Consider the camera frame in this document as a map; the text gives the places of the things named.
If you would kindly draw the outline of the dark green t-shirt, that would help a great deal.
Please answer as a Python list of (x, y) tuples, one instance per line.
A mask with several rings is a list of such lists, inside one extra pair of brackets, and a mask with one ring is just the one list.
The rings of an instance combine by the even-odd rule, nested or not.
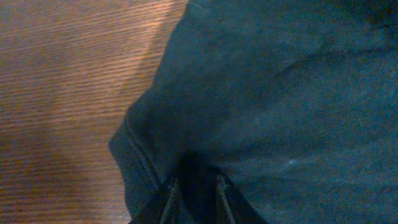
[(176, 174), (214, 223), (225, 173), (269, 223), (396, 223), (397, 2), (189, 1), (109, 149), (132, 219)]

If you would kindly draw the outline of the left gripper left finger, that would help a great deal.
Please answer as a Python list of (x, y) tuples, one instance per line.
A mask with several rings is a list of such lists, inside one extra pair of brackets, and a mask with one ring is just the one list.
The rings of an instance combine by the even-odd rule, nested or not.
[(180, 188), (176, 174), (170, 174), (144, 208), (129, 224), (179, 224)]

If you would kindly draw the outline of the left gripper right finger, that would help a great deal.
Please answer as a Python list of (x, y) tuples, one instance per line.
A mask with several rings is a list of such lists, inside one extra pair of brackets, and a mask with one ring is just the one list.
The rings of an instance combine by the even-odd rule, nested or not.
[(225, 173), (217, 175), (216, 224), (269, 224), (258, 214)]

